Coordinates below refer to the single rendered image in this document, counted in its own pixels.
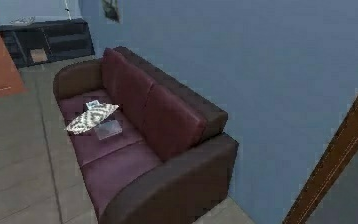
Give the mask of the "dark brown maroon sofa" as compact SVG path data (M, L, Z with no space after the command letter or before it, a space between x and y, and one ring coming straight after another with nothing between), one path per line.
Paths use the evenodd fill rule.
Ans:
M228 194L238 143L228 114L126 47L54 77L64 121L113 104L121 133L72 135L98 224L194 224Z

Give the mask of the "white patterned pillow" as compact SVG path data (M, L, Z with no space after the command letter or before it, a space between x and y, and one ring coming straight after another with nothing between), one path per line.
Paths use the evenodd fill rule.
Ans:
M88 109L73 119L65 130L75 135L87 132L107 119L118 108L118 105L106 103L93 106L91 109Z

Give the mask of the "black shelf unit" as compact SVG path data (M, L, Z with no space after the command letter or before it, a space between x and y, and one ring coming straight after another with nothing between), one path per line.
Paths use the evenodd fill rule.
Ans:
M83 19L35 22L29 26L1 25L0 36L17 68L95 54L88 23ZM41 48L48 60L34 63L30 51Z

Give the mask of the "tan box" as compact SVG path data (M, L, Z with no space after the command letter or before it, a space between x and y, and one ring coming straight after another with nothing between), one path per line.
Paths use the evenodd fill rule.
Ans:
M41 48L41 49L32 49L30 51L30 56L31 59L34 63L43 63L46 62L48 60L46 51Z

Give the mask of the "framed wall picture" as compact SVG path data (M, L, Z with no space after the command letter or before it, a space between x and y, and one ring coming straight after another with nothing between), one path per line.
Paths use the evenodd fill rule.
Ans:
M104 15L107 19L120 22L118 0L101 0Z

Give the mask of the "brown wooden door frame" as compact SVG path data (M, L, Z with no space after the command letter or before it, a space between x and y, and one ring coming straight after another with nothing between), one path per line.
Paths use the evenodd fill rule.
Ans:
M282 224L305 224L358 151L358 95Z

